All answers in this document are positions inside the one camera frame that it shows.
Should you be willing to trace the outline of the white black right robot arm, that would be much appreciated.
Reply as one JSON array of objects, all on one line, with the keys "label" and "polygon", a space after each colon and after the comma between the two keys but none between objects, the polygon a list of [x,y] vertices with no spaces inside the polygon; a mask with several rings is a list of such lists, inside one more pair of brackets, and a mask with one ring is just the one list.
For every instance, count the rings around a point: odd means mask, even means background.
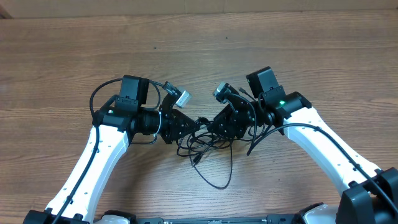
[{"label": "white black right robot arm", "polygon": [[228,83],[213,95],[226,107],[208,130],[226,138],[241,138],[247,128],[266,125],[253,133],[250,150],[279,132],[299,145],[324,171],[340,196],[338,206],[315,203],[293,215],[269,217],[268,223],[397,223],[397,169],[382,170],[358,154],[324,122],[301,93],[287,94],[274,72],[265,67],[247,75],[252,101]]}]

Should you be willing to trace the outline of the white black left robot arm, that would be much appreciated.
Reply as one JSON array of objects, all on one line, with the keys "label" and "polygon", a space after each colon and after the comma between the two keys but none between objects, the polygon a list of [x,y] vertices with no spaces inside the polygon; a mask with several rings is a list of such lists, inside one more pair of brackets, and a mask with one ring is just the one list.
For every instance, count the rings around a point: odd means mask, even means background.
[{"label": "white black left robot arm", "polygon": [[118,81],[119,94],[90,110],[93,127],[69,178],[45,210],[30,210],[24,223],[93,223],[109,176],[135,134],[161,136],[170,144],[198,130],[180,112],[192,97],[187,90],[130,75]]}]

